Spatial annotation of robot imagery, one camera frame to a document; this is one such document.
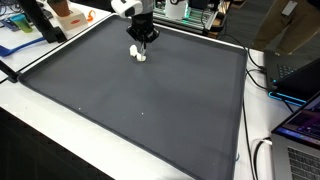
table surface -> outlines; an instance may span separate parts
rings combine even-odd
[[[233,44],[209,38],[205,39],[241,48]],[[33,53],[28,53],[33,59],[42,56],[50,49],[47,48],[47,51],[44,52],[41,49],[42,46],[41,48],[36,46],[33,48]],[[263,53],[254,50],[250,52],[252,58],[262,65]],[[19,55],[17,54],[11,57],[11,60],[16,60],[18,57]],[[19,63],[19,65],[9,63],[9,65],[17,69],[23,67],[22,63]],[[249,60],[247,68],[255,68]],[[259,84],[265,85],[265,77],[263,75],[256,72],[252,72],[252,75]],[[290,111],[283,102],[269,98],[267,93],[257,88],[250,78],[247,78],[245,86],[244,101],[247,110],[249,141],[252,145],[256,144],[258,139],[270,136],[270,131],[289,116]],[[69,109],[33,92],[20,83],[12,84],[9,81],[5,81],[0,84],[0,106],[115,179],[192,179],[161,159]],[[243,117],[240,124],[238,152],[240,159],[235,165],[234,179],[252,180]],[[272,173],[271,148],[269,145],[263,145],[258,155],[259,178],[260,180],[271,180],[273,179]]]
[[[96,12],[96,16],[94,17],[93,21],[88,23],[88,25],[83,25],[83,26],[74,28],[72,30],[65,31],[65,35],[68,40],[70,40],[71,38],[73,38],[74,36],[82,32],[83,30],[85,30],[86,28],[91,27],[96,22],[100,21],[103,18],[106,18],[111,14],[110,12],[107,12],[107,11],[103,11],[103,10],[88,7],[88,6],[83,6],[76,3],[70,3],[70,7],[79,9],[84,13],[85,16],[88,15],[90,10],[94,10]],[[54,11],[50,8],[49,5],[45,4],[44,8],[51,11],[52,14],[55,16]],[[54,27],[60,26],[56,18],[51,18],[50,22]],[[32,28],[33,28],[33,31],[31,33],[24,33],[22,31],[12,32],[8,28],[1,28],[0,29],[0,37],[1,37],[0,45],[11,49],[42,36],[35,26],[32,26]],[[48,53],[49,51],[53,50],[54,48],[60,45],[62,44],[57,42],[49,44],[46,41],[42,41],[37,44],[28,46],[24,49],[21,49],[10,56],[0,57],[0,60],[2,60],[6,65],[8,65],[14,71],[19,71],[23,67],[27,66],[31,62],[37,60],[39,57],[45,55],[46,53]],[[4,74],[2,71],[0,71],[0,81],[4,80],[5,78],[7,78],[7,75]]]

laptop screen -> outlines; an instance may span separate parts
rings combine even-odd
[[[320,93],[275,131],[320,146]]]

floor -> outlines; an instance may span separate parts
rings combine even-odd
[[[228,14],[227,34],[236,37],[246,47],[250,47],[264,16],[267,14],[273,2],[273,0],[247,0],[241,9],[231,9]],[[268,50],[274,50],[281,40],[281,37],[282,35],[279,35],[272,41]],[[236,43],[228,37],[226,37],[224,41]],[[320,34],[317,34],[293,55],[310,60],[320,58],[319,42]]]

orange object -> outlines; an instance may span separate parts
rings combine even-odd
[[[94,19],[94,17],[96,17],[96,12],[94,10],[90,10],[88,17],[87,17],[87,21],[90,22]]]

metal stand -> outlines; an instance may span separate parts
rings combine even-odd
[[[8,76],[8,80],[12,83],[18,82],[19,73],[14,72],[9,66],[0,60],[0,70]]]

